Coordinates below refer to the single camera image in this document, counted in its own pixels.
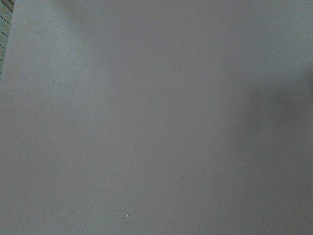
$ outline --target gray tabletop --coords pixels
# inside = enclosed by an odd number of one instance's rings
[[[313,3],[16,1],[0,235],[313,234]]]

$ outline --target gray surface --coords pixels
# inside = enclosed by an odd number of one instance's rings
[[[17,1],[0,234],[313,234],[312,12]]]

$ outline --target smooth matte surface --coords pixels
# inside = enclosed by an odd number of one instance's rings
[[[312,12],[17,1],[0,235],[313,234]]]

